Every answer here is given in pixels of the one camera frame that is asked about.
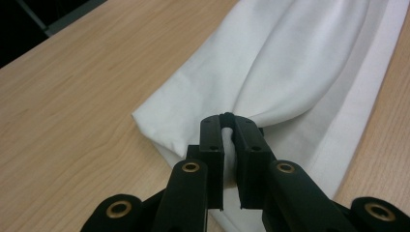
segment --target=brass grommet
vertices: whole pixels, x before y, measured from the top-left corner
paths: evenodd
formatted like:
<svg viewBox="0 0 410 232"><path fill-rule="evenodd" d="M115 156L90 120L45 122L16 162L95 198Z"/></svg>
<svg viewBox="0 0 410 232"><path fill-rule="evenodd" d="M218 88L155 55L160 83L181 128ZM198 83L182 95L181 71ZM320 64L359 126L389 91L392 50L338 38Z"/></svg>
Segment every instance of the brass grommet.
<svg viewBox="0 0 410 232"><path fill-rule="evenodd" d="M185 172L195 172L199 170L199 164L196 162L187 162L182 166L182 170Z"/></svg>
<svg viewBox="0 0 410 232"><path fill-rule="evenodd" d="M374 203L370 202L365 204L365 209L366 211L372 215L375 218L384 220L384 221L394 221L395 220L395 214L389 210L388 208Z"/></svg>
<svg viewBox="0 0 410 232"><path fill-rule="evenodd" d="M120 211L115 210L115 207L119 207L119 206L124 206L124 209L121 209ZM121 201L116 201L114 203L112 203L105 211L106 215L109 218L122 218L123 216L127 215L130 210L132 208L132 205L130 203L130 201L126 201L126 200L121 200Z"/></svg>
<svg viewBox="0 0 410 232"><path fill-rule="evenodd" d="M284 173L293 173L295 171L295 167L286 162L278 163L277 169Z"/></svg>

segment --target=table surface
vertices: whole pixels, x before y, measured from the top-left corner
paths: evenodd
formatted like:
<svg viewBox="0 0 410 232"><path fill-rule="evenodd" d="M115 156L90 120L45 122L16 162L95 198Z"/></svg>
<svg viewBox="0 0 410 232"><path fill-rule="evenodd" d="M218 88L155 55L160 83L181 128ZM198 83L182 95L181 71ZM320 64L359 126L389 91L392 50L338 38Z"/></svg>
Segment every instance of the table surface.
<svg viewBox="0 0 410 232"><path fill-rule="evenodd" d="M116 193L148 198L170 168L132 112L235 0L109 0L0 70L0 231L78 231ZM410 214L410 18L335 201ZM211 219L209 231L221 231Z"/></svg>

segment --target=white cloth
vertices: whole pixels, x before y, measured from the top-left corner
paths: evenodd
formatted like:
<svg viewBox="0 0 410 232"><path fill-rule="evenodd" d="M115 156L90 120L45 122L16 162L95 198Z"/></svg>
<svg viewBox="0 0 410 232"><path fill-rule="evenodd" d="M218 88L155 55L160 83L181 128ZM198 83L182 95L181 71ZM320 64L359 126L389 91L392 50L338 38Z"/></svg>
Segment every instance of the white cloth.
<svg viewBox="0 0 410 232"><path fill-rule="evenodd" d="M199 122L233 112L265 127L278 158L332 197L366 126L409 0L243 0L133 113L170 165L199 142ZM264 231L226 189L226 231Z"/></svg>

